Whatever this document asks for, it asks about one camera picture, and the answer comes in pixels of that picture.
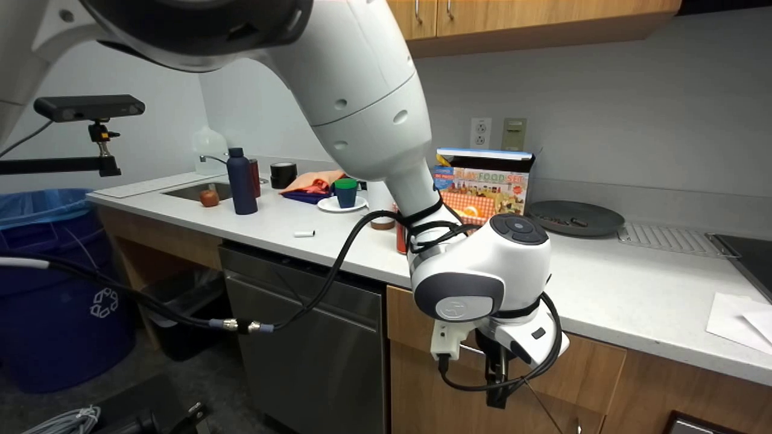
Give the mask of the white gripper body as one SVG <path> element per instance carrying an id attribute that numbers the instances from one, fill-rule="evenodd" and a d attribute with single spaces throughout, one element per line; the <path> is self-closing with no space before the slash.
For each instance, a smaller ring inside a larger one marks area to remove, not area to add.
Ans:
<path id="1" fill-rule="evenodd" d="M 532 313 L 520 318 L 485 318 L 476 322 L 446 322 L 438 321 L 433 327 L 431 354 L 434 359 L 461 356 L 461 342 L 481 333 L 496 349 L 516 354 L 527 365 L 537 366 L 550 356 L 561 356 L 570 346 L 570 337 L 558 327 L 555 316 L 546 304 L 538 304 Z"/>

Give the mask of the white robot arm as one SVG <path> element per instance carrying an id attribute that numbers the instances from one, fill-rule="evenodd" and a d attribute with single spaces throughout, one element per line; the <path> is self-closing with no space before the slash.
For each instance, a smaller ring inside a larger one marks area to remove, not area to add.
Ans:
<path id="1" fill-rule="evenodd" d="M 270 68 L 316 139 L 355 178 L 381 180 L 406 228 L 417 309 L 446 369 L 461 339 L 485 353 L 492 406 L 570 346 L 554 298 L 550 239 L 522 215 L 472 232 L 433 184 L 421 75 L 387 0 L 0 0 L 0 123 L 13 128 L 54 63 L 100 40 L 147 63 L 213 72 L 240 58 Z"/>

